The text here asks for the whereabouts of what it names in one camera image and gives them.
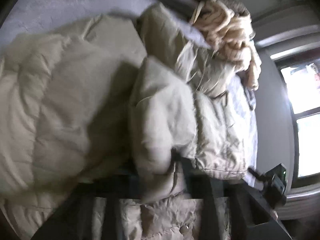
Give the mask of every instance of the window frame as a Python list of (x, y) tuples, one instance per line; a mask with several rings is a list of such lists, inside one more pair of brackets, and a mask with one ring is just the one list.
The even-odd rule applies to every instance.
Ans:
[(319, 58), (320, 58), (320, 48), (317, 48), (317, 49), (313, 49), (310, 51), (306, 51), (306, 52), (291, 56), (289, 58), (284, 58), (284, 59), (275, 61), (275, 64), (276, 64), (276, 67), (279, 71), (282, 82), (286, 88), (285, 89), (285, 91), (286, 91), (285, 92), (286, 93), (285, 100), (287, 101), (288, 105), (290, 106), (293, 132), (294, 132), (294, 168), (293, 168), (293, 178), (292, 178), (291, 188), (309, 186), (309, 185), (316, 184), (316, 183), (320, 182), (320, 172), (316, 173), (316, 174), (308, 175), (308, 176), (298, 177), (299, 137), (298, 137), (298, 124), (297, 124), (298, 119), (312, 116), (315, 114), (320, 114), (320, 106), (317, 108), (314, 108), (314, 109), (304, 111), (302, 113), (295, 114), (293, 112), (293, 107), (292, 107), (291, 101), (289, 100), (289, 97), (288, 97), (287, 85), (285, 83), (285, 80), (284, 80), (284, 77), (281, 73), (281, 70), (284, 68), (290, 67), (292, 65), (296, 65), (296, 64), (301, 64), (301, 63), (308, 64), (308, 62), (312, 62), (313, 60), (316, 60)]

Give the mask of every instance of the window pane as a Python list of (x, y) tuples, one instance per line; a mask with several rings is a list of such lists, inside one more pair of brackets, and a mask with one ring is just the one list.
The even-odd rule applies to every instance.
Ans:
[(320, 106), (320, 60), (283, 68), (281, 73), (295, 114)]
[(320, 114), (297, 120), (299, 137), (298, 177), (320, 173)]

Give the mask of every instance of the window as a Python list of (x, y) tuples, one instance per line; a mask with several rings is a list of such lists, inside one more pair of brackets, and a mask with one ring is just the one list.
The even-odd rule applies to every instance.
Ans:
[(320, 59), (291, 62), (280, 67), (280, 72), (292, 105), (297, 140), (293, 181), (320, 176)]

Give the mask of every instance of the wall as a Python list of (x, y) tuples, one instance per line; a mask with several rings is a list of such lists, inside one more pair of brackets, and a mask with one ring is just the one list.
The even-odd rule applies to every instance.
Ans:
[(290, 188), (294, 165), (294, 133), (290, 107), (281, 76), (267, 50), (262, 60), (259, 89), (255, 92), (258, 127), (257, 170), (266, 172), (279, 163), (287, 168)]

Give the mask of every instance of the white wall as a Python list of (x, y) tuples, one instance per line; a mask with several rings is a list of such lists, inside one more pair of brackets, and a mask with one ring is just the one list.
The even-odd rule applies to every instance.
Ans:
[(257, 170), (266, 172), (279, 163), (287, 168), (290, 188), (294, 166), (294, 133), (290, 106), (281, 76), (267, 50), (262, 60), (259, 89), (255, 92), (258, 127)]

